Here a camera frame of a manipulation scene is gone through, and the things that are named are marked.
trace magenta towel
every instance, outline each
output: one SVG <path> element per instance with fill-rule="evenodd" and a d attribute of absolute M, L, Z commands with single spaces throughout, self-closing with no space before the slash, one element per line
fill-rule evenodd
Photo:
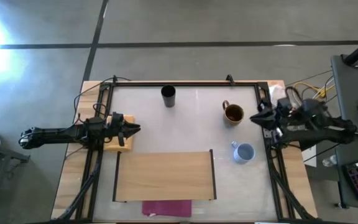
<path fill-rule="evenodd" d="M 174 217 L 191 217 L 191 200 L 144 201 L 143 215 L 170 215 Z"/>

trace blue mug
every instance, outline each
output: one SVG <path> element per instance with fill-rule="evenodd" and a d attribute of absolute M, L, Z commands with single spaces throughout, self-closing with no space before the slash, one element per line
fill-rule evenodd
<path fill-rule="evenodd" d="M 238 164 L 246 164 L 255 157 L 255 149 L 250 144 L 238 144 L 233 141 L 231 147 L 234 149 L 234 160 Z"/>

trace gray floor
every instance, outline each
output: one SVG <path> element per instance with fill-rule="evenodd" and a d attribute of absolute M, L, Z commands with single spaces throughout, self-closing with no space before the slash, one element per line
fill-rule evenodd
<path fill-rule="evenodd" d="M 102 0 L 0 0 L 0 44 L 88 44 Z M 358 1 L 110 0 L 100 42 L 358 40 Z M 331 69 L 330 57 L 357 46 L 99 49 L 90 80 L 279 79 L 291 83 Z M 0 223 L 49 219 L 65 145 L 25 151 L 31 126 L 73 121 L 89 49 L 0 50 L 2 144 L 31 155 L 0 188 Z M 322 86 L 332 74 L 307 82 Z M 329 102 L 339 115 L 336 99 Z M 358 223 L 358 209 L 338 210 L 335 182 L 311 179 L 319 217 Z"/>

